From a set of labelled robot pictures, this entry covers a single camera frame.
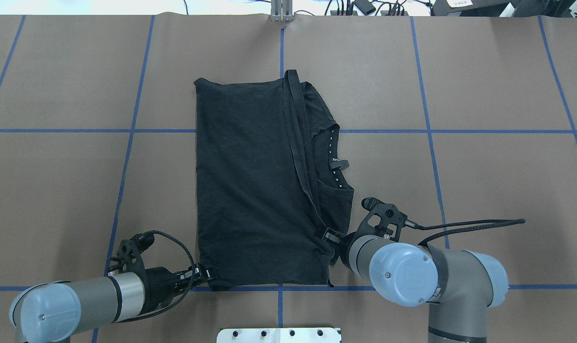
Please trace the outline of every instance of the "black folded garment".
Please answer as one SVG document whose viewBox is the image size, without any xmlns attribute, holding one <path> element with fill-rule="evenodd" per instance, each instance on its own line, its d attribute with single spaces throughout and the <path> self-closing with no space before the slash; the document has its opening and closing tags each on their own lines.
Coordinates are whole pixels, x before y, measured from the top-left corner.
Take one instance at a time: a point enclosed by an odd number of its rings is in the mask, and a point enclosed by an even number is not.
<svg viewBox="0 0 577 343">
<path fill-rule="evenodd" d="M 199 258 L 217 277 L 210 287 L 328 284 L 334 250 L 315 232 L 348 230 L 354 190 L 319 93 L 295 70 L 271 82 L 194 83 Z"/>
</svg>

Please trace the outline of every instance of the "white paper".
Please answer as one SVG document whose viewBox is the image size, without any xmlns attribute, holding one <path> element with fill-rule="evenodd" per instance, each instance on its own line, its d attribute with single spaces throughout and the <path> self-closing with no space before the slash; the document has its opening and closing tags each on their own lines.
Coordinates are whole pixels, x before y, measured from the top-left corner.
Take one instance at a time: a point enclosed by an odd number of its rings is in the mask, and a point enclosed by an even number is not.
<svg viewBox="0 0 577 343">
<path fill-rule="evenodd" d="M 447 0 L 447 3 L 453 9 L 456 7 L 471 6 L 473 4 L 471 0 Z"/>
</svg>

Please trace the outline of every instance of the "gray metal bracket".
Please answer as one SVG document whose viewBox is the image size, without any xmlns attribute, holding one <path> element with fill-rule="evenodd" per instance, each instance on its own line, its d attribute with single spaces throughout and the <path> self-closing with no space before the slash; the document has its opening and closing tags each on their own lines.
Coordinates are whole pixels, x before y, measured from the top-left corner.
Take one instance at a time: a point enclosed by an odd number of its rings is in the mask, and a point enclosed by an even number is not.
<svg viewBox="0 0 577 343">
<path fill-rule="evenodd" d="M 293 21 L 293 0 L 271 0 L 271 21 Z"/>
</svg>

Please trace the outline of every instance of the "dark cloth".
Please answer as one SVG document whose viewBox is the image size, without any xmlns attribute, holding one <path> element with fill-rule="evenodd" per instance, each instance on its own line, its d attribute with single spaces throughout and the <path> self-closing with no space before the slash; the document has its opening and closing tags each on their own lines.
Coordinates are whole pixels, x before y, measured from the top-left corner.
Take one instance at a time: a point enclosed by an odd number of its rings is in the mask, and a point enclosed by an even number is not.
<svg viewBox="0 0 577 343">
<path fill-rule="evenodd" d="M 280 80 L 197 91 L 200 262 L 215 291 L 245 284 L 327 284 L 334 250 L 315 236 L 346 232 L 354 190 L 339 169 L 339 126 L 295 70 Z"/>
</svg>

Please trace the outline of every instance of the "white mounting plate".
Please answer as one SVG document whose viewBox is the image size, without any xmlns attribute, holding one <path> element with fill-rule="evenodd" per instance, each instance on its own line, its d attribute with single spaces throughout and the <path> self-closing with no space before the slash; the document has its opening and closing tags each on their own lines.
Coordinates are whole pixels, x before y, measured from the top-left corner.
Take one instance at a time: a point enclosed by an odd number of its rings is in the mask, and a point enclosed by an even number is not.
<svg viewBox="0 0 577 343">
<path fill-rule="evenodd" d="M 223 329 L 217 343 L 341 343 L 340 328 Z"/>
</svg>

